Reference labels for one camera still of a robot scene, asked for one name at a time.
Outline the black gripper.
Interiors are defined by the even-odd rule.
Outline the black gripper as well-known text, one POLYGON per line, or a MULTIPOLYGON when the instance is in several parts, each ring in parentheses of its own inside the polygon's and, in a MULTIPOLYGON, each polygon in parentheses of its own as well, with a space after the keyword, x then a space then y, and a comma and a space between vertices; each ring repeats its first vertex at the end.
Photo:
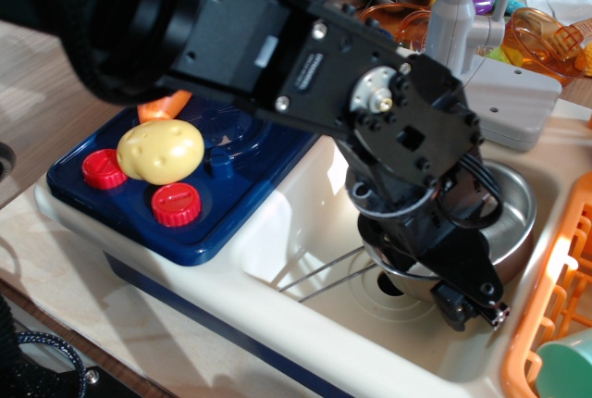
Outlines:
POLYGON ((390 203, 369 181, 348 172, 346 189, 360 213, 363 241, 395 266, 419 264, 432 272, 438 278, 432 299, 453 330, 465 331, 475 317, 499 326, 510 308, 482 234, 504 207, 491 170, 479 158, 464 156, 427 187, 401 188, 390 203))

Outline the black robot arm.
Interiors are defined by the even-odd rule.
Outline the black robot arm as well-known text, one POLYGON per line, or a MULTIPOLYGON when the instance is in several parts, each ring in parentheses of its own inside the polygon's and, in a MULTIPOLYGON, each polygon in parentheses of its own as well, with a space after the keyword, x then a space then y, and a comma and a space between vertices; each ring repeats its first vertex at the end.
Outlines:
POLYGON ((56 36, 97 98, 187 90, 332 137, 365 245, 437 276, 448 324, 509 314, 483 229, 503 211, 461 83, 402 56, 374 22, 327 0, 1 0, 4 21, 56 36))

